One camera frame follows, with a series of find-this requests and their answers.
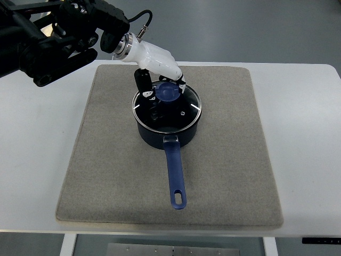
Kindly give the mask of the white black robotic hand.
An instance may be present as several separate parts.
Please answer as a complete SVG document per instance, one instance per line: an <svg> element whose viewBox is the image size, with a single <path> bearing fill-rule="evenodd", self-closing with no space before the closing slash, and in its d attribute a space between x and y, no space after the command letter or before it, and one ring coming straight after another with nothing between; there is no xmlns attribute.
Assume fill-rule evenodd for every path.
<svg viewBox="0 0 341 256"><path fill-rule="evenodd" d="M116 59L134 62L139 69L134 73L141 96L148 100L172 102L186 89L183 73L171 53L151 43L126 33L114 50ZM153 86L149 72L165 79L166 85Z"/></svg>

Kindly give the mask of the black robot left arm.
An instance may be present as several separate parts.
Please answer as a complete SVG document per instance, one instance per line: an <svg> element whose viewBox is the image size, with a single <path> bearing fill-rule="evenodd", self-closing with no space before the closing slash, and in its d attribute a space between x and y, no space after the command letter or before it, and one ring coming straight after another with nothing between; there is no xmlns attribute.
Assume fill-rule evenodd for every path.
<svg viewBox="0 0 341 256"><path fill-rule="evenodd" d="M106 1L47 1L16 5L1 1L1 76L22 71L38 87L46 86L96 59L120 50L130 23Z"/></svg>

